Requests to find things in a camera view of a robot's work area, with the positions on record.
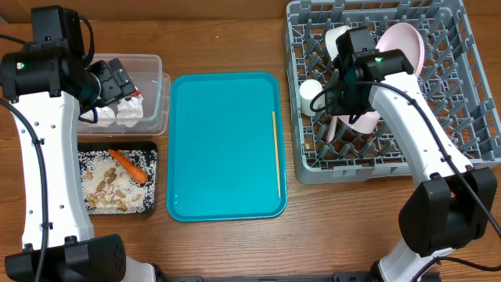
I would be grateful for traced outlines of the white plastic cup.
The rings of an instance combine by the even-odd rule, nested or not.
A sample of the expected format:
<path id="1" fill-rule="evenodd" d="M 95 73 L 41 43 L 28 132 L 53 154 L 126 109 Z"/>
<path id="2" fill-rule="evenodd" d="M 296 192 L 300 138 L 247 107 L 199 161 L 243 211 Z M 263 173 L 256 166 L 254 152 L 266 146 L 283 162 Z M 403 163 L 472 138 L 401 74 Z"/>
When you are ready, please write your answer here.
<path id="1" fill-rule="evenodd" d="M 301 112 L 309 117 L 314 117 L 316 115 L 315 111 L 312 111 L 310 105 L 313 99 L 323 90 L 322 84 L 315 79 L 308 79 L 304 81 L 299 88 L 300 100 L 301 100 Z"/>

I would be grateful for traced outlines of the small pink bowl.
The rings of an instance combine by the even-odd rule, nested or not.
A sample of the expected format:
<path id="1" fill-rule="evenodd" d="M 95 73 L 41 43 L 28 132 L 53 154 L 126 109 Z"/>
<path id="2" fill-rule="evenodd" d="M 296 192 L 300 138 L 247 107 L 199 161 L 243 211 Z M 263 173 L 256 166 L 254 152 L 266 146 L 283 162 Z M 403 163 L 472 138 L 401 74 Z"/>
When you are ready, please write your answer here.
<path id="1" fill-rule="evenodd" d="M 380 115 L 377 111 L 367 112 L 362 115 L 354 124 L 349 122 L 349 115 L 338 117 L 343 123 L 354 131 L 362 134 L 371 134 L 380 120 Z"/>

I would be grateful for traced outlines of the orange carrot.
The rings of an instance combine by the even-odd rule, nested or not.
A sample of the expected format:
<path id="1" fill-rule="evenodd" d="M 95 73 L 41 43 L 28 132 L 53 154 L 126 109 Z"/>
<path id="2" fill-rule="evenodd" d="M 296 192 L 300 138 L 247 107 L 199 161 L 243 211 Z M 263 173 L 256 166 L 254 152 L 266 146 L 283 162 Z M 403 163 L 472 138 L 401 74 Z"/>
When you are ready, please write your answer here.
<path id="1" fill-rule="evenodd" d="M 123 154 L 109 149 L 108 153 L 122 166 L 122 168 L 139 184 L 146 184 L 148 175 L 138 166 L 128 160 Z"/>

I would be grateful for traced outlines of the white plastic fork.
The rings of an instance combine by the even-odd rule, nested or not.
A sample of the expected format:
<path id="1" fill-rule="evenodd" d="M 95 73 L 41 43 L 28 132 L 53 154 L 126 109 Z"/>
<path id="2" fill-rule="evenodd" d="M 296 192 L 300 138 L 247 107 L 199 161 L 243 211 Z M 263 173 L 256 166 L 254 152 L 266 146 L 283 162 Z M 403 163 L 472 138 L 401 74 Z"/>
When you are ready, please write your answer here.
<path id="1" fill-rule="evenodd" d="M 330 121 L 330 127 L 329 131 L 326 136 L 326 141 L 328 143 L 331 143 L 334 140 L 334 137 L 336 135 L 336 129 L 337 129 L 337 116 L 332 116 L 331 121 Z"/>

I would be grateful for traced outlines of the pink plate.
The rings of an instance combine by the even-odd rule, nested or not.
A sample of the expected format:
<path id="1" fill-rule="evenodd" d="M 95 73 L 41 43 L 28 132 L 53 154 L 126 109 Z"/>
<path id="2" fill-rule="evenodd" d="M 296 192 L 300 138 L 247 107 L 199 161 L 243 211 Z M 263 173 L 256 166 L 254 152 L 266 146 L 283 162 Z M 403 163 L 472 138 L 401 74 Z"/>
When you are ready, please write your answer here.
<path id="1" fill-rule="evenodd" d="M 377 48 L 381 52 L 400 49 L 414 68 L 416 77 L 420 76 L 424 65 L 424 40 L 419 31 L 409 23 L 397 23 L 389 27 L 380 37 Z"/>

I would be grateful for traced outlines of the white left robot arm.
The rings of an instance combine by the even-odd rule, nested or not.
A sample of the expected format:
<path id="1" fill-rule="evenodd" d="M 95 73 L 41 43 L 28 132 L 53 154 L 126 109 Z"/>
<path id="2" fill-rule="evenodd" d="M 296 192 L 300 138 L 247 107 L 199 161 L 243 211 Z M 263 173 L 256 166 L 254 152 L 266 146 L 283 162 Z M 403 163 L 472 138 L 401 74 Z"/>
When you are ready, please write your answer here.
<path id="1" fill-rule="evenodd" d="M 33 39 L 1 60 L 3 107 L 23 159 L 22 250 L 5 258 L 14 281 L 159 281 L 153 264 L 127 256 L 117 235 L 97 237 L 81 190 L 77 124 L 86 112 L 135 91 L 119 60 L 94 61 L 88 20 L 58 5 L 31 11 Z"/>

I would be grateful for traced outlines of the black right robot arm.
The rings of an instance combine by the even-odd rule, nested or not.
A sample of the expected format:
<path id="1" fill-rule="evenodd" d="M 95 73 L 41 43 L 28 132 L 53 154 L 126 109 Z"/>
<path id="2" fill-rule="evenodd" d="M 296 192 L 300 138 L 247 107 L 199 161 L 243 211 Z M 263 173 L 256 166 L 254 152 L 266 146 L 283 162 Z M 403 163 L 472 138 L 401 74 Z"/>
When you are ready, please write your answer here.
<path id="1" fill-rule="evenodd" d="M 415 27 L 398 23 L 374 41 L 366 27 L 341 26 L 326 32 L 325 44 L 339 70 L 338 83 L 323 92 L 326 110 L 353 125 L 377 112 L 414 181 L 398 215 L 401 240 L 373 265 L 372 278 L 419 281 L 496 224 L 491 213 L 496 177 L 489 168 L 475 168 L 458 150 L 424 99 L 418 77 L 425 47 Z"/>

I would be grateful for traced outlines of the white bowl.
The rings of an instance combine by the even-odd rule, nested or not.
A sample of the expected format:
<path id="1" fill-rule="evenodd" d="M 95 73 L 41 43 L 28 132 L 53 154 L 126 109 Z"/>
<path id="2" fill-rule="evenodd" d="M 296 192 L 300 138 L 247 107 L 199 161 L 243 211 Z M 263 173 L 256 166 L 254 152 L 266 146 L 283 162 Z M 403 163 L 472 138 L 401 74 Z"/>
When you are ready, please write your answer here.
<path id="1" fill-rule="evenodd" d="M 328 55 L 330 56 L 331 60 L 334 60 L 339 54 L 337 50 L 336 40 L 350 29 L 351 28 L 349 26 L 340 26 L 330 29 L 326 32 L 324 37 L 326 44 L 326 51 L 328 52 Z"/>

